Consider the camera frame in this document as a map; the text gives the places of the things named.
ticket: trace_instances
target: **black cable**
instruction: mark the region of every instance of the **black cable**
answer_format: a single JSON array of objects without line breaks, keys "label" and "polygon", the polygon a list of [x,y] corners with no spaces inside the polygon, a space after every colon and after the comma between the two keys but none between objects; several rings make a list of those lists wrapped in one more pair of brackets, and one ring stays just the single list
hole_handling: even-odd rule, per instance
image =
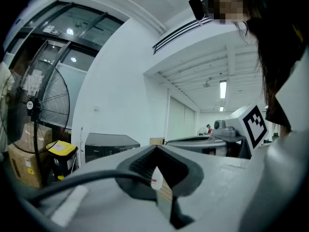
[{"label": "black cable", "polygon": [[45,187],[44,189],[40,190],[39,193],[37,193],[33,197],[28,198],[28,201],[30,203],[37,203],[42,199],[55,195],[56,193],[62,192],[66,189],[73,188],[78,185],[85,184],[91,181],[108,179],[108,178],[132,179],[150,187],[150,181],[135,172],[121,171],[121,170],[103,170],[78,175],[75,177],[70,177],[63,181],[57,182],[51,186]]}]

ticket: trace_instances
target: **paper tag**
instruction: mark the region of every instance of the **paper tag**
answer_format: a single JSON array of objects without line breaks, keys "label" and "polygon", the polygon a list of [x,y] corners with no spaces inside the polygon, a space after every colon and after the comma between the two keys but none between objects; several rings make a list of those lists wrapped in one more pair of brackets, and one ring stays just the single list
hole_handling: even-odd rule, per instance
[{"label": "paper tag", "polygon": [[74,155],[71,157],[71,159],[69,159],[69,160],[67,161],[68,169],[70,169],[70,168],[73,166],[74,159],[75,159],[75,155],[76,155],[76,154],[74,154]]},{"label": "paper tag", "polygon": [[60,144],[55,144],[54,146],[53,146],[53,149],[56,149],[56,150],[63,150],[65,148],[65,146],[63,146],[63,145],[60,145]]},{"label": "paper tag", "polygon": [[31,168],[31,163],[30,163],[29,159],[25,158],[25,164],[28,168]]},{"label": "paper tag", "polygon": [[44,33],[50,33],[51,31],[53,31],[53,29],[50,29],[50,28],[44,28],[43,29]]}]

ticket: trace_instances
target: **dark hair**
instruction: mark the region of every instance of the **dark hair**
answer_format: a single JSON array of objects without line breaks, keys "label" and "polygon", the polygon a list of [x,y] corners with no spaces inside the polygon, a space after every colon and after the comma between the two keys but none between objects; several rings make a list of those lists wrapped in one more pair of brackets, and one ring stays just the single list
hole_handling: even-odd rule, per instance
[{"label": "dark hair", "polygon": [[[210,1],[204,0],[205,6],[210,6]],[[295,62],[300,60],[307,44],[305,1],[246,0],[251,19],[245,24],[257,38],[270,120],[274,112],[282,112],[275,95],[288,79]]]}]

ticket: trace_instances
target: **yellow bin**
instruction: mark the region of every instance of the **yellow bin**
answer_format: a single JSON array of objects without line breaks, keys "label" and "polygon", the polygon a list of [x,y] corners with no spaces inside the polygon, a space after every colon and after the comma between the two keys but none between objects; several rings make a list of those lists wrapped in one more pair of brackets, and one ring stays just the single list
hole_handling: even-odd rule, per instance
[{"label": "yellow bin", "polygon": [[63,179],[64,176],[71,173],[77,156],[77,147],[75,145],[58,141],[48,152],[53,157],[53,172],[57,179]]}]

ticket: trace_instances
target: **ceiling light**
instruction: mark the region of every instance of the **ceiling light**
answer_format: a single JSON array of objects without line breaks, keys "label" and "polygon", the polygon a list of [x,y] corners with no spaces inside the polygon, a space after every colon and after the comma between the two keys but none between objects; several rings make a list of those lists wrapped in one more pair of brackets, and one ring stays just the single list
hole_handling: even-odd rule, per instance
[{"label": "ceiling light", "polygon": [[67,34],[74,35],[73,29],[67,29]]},{"label": "ceiling light", "polygon": [[224,99],[226,97],[226,81],[220,81],[220,98]]}]

